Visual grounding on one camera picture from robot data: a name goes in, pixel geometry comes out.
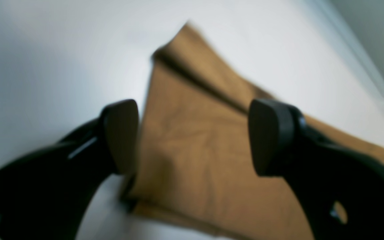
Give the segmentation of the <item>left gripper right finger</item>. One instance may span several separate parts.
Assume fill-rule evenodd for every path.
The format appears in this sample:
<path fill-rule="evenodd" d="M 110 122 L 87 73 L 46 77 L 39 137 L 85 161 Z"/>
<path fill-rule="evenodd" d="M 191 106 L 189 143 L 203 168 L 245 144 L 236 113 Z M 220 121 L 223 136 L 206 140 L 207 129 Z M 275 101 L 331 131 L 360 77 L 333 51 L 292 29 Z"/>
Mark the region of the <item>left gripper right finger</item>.
<path fill-rule="evenodd" d="M 255 172 L 287 181 L 316 240 L 384 240 L 384 165 L 279 101 L 254 99 L 248 132 Z"/>

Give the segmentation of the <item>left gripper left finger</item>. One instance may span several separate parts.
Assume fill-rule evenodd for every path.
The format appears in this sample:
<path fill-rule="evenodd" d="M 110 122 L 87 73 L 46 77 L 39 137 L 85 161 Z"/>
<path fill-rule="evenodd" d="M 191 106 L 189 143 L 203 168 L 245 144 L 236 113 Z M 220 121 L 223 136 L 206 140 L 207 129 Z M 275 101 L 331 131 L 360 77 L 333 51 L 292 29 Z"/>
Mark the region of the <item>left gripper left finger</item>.
<path fill-rule="evenodd" d="M 107 105 L 60 141 L 0 168 L 0 240 L 73 240 L 96 191 L 134 168 L 135 100 Z"/>

